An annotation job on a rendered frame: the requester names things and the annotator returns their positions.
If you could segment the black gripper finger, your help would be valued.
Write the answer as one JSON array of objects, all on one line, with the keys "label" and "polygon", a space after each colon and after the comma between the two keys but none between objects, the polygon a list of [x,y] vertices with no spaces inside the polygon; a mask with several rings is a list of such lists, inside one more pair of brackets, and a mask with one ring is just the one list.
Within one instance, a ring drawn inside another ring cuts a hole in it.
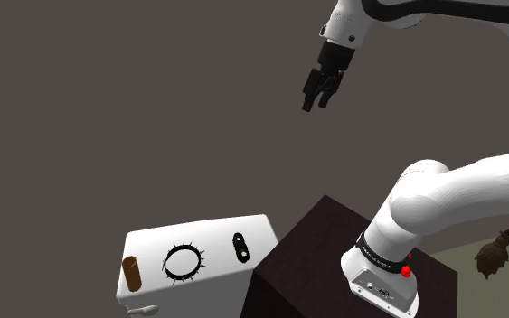
[{"label": "black gripper finger", "polygon": [[322,96],[319,99],[318,106],[326,108],[331,97],[337,92],[342,82],[344,73],[338,71],[336,74],[329,76],[322,85]]},{"label": "black gripper finger", "polygon": [[302,92],[305,94],[304,103],[302,109],[306,112],[310,112],[316,97],[322,90],[322,71],[318,69],[312,69],[309,72],[306,83],[302,89]]}]

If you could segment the dark robot stand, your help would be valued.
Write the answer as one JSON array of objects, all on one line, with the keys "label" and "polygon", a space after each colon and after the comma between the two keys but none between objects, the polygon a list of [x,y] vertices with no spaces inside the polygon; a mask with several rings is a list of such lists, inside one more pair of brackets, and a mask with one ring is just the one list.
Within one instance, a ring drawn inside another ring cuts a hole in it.
[{"label": "dark robot stand", "polygon": [[372,220],[324,196],[256,266],[240,318],[394,318],[349,286],[342,255],[364,235],[391,261],[410,259],[411,275],[385,273],[392,294],[411,290],[406,318],[458,318],[458,274],[420,251],[420,238],[379,216]]}]

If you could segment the black oblong two-hole piece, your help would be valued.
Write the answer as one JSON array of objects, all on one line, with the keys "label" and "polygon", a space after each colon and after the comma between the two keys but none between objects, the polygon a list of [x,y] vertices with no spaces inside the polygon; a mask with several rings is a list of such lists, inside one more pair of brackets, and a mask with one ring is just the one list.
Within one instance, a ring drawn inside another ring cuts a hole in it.
[{"label": "black oblong two-hole piece", "polygon": [[232,237],[232,245],[235,250],[236,258],[241,263],[247,263],[250,260],[250,252],[243,235],[235,232]]}]

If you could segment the white toilet tank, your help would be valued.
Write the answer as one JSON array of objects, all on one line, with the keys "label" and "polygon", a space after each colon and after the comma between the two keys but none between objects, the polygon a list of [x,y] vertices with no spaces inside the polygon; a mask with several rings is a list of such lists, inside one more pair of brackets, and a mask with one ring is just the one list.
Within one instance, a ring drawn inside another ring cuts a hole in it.
[{"label": "white toilet tank", "polygon": [[[235,232],[247,263],[236,258]],[[264,214],[131,231],[122,257],[137,258],[142,287],[129,292],[121,266],[116,298],[130,318],[240,318],[253,270],[277,244]]]}]

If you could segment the brown broom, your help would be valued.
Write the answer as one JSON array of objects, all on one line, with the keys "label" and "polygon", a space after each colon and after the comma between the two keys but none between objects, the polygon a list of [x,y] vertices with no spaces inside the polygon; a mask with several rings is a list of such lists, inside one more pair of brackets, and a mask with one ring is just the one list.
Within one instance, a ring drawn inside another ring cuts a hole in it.
[{"label": "brown broom", "polygon": [[476,270],[485,280],[494,276],[509,261],[509,229],[500,230],[495,239],[483,245],[477,252],[474,260]]}]

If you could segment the brown cardboard tube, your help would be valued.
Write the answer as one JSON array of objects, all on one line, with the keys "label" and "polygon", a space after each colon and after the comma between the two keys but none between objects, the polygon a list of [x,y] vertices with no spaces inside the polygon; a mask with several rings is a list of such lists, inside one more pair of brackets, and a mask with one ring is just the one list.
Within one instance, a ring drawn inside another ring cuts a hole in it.
[{"label": "brown cardboard tube", "polygon": [[142,279],[135,256],[127,256],[122,260],[121,263],[127,289],[129,292],[134,293],[142,287]]}]

